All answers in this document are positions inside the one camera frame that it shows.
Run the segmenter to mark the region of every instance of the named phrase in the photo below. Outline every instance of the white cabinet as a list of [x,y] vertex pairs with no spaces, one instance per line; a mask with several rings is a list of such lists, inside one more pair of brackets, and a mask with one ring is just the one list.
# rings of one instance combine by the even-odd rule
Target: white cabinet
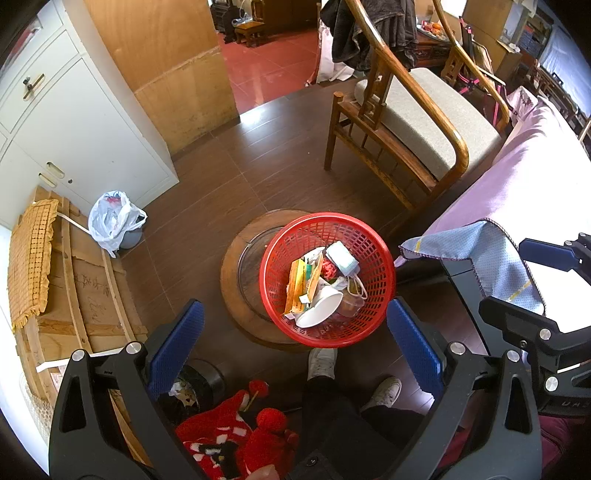
[[91,207],[12,143],[0,161],[0,223],[12,228],[18,216],[27,208],[31,194],[38,185],[69,198],[80,208]]
[[167,175],[79,60],[27,117],[14,141],[32,158],[53,163],[87,202],[110,190],[132,199]]
[[[166,143],[84,0],[50,0],[38,17],[43,29],[0,78],[0,224],[14,226],[37,185],[84,214],[111,190],[144,207],[178,183]],[[23,81],[39,78],[24,98]]]

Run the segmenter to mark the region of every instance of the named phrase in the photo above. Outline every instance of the wooden chair armrest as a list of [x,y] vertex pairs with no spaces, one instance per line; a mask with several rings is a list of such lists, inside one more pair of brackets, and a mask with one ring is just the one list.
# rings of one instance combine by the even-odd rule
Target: wooden chair armrest
[[585,126],[581,130],[581,133],[579,134],[579,141],[581,143],[585,141],[585,137],[589,133],[589,129],[591,129],[591,116],[589,117],[589,120],[587,120],[587,123],[585,124]]
[[497,82],[499,85],[502,85],[503,87],[507,86],[507,84],[503,82],[503,80],[501,80],[499,77],[495,77],[491,72],[487,72],[485,69],[479,67],[478,65],[476,65],[476,68],[480,70],[485,76]]
[[374,48],[374,54],[384,62],[388,70],[408,90],[408,93],[416,100],[429,117],[435,122],[439,130],[452,144],[456,153],[456,162],[447,175],[459,178],[468,168],[468,147],[460,132],[454,127],[450,119],[443,113],[429,95],[421,88],[418,82],[407,72],[400,61],[394,56],[390,48],[379,35],[372,21],[369,19],[360,0],[346,0],[356,22],[361,26],[365,37]]
[[437,16],[439,17],[439,21],[443,25],[443,29],[447,34],[447,38],[453,43],[452,49],[457,53],[457,55],[462,59],[466,67],[472,72],[473,75],[478,78],[485,88],[485,90],[491,94],[491,96],[495,99],[495,101],[501,106],[501,120],[496,125],[496,130],[498,132],[502,132],[507,124],[509,123],[509,107],[503,100],[503,98],[499,95],[499,92],[486,81],[484,74],[482,71],[476,66],[476,64],[472,61],[470,56],[466,53],[466,51],[462,48],[460,43],[456,40],[455,35],[453,34],[453,30],[450,27],[449,23],[446,20],[445,14],[443,12],[443,7],[441,6],[441,0],[433,0],[433,6],[437,11]]

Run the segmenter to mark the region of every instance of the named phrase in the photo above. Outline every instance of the wooden crate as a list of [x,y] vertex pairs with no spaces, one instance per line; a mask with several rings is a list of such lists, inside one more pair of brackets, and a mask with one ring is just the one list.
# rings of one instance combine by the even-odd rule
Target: wooden crate
[[[54,192],[37,187],[32,201],[49,198],[59,200],[60,213],[87,227],[87,218]],[[53,231],[47,308],[15,332],[29,388],[52,407],[57,400],[59,369],[37,373],[37,366],[69,358],[79,348],[94,353],[123,347],[132,340],[145,342],[148,333],[135,309],[120,260],[111,258],[88,233],[59,216]],[[116,400],[119,408],[115,412],[133,456],[148,463],[131,429],[121,421],[127,418],[125,407],[120,398]]]

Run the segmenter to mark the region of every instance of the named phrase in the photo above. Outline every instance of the wooden stool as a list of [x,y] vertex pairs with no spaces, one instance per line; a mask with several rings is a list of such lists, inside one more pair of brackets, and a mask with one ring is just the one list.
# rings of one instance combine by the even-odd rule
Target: wooden stool
[[230,244],[220,272],[222,296],[236,326],[253,342],[288,352],[305,352],[310,348],[288,337],[267,315],[259,290],[259,267],[277,232],[308,213],[273,210],[255,218]]
[[260,45],[261,39],[266,40],[265,33],[265,2],[263,0],[252,0],[252,21],[243,23],[234,28],[236,34],[236,43],[242,42],[242,37],[246,39],[246,46],[251,46],[251,39],[256,40],[256,46]]

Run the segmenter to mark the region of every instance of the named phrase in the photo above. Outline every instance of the cabinet handle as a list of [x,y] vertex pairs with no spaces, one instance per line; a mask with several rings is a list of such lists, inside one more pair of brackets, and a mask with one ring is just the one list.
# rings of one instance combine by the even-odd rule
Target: cabinet handle
[[51,173],[53,173],[54,176],[56,176],[59,179],[62,179],[66,176],[58,167],[56,167],[56,165],[53,162],[50,161],[47,162],[47,170],[49,170]]
[[25,78],[22,81],[22,83],[25,87],[27,87],[27,92],[25,93],[25,96],[22,99],[27,100],[27,98],[29,98],[29,95],[35,90],[37,85],[39,85],[44,79],[45,79],[44,73],[40,74],[39,78],[37,80],[35,80],[35,82],[33,84],[31,84],[31,77]]
[[57,187],[57,183],[48,179],[43,173],[39,174],[39,178],[42,179],[45,183],[47,183],[52,189]]

